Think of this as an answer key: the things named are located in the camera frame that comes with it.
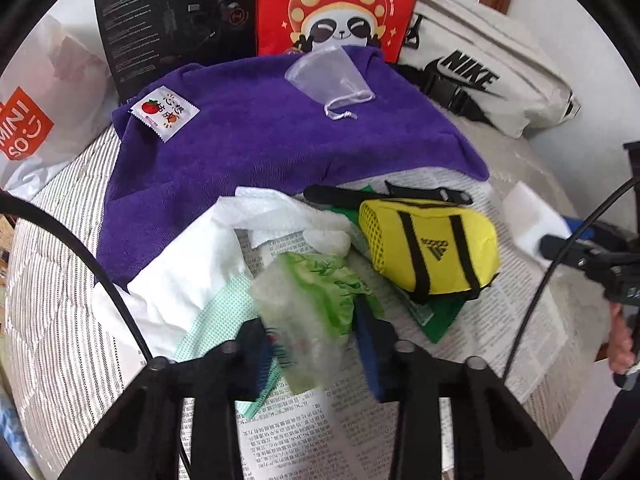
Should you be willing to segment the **right hand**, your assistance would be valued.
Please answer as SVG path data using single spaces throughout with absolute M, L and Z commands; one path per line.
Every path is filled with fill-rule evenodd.
M 631 331 L 621 304 L 610 304 L 611 330 L 608 335 L 608 365 L 612 372 L 625 374 L 634 365 Z

